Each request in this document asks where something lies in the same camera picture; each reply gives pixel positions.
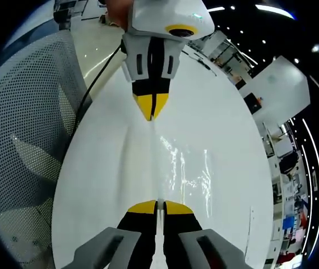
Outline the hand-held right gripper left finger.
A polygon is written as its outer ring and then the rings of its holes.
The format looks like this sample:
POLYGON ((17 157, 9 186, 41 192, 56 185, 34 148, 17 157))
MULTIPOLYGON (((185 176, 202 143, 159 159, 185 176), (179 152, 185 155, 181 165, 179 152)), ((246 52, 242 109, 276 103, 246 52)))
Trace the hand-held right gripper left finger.
POLYGON ((157 214, 156 200, 130 207, 116 228, 108 227, 78 247, 65 268, 150 268, 157 214))

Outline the person's left hand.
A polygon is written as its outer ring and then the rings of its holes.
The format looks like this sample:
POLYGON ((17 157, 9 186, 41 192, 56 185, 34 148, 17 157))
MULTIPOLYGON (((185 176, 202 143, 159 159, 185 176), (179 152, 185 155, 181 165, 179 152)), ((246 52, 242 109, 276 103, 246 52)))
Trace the person's left hand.
POLYGON ((128 29, 128 14, 131 10, 134 0, 103 0, 108 10, 109 18, 124 31, 128 29))

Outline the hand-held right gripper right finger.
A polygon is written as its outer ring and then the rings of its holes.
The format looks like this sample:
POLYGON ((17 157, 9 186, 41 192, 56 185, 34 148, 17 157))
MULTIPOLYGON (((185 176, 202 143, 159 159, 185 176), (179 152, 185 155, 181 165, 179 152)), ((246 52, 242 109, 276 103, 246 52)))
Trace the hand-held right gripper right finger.
POLYGON ((163 203, 163 251, 168 268, 250 268, 241 249, 203 229, 184 204, 163 203))

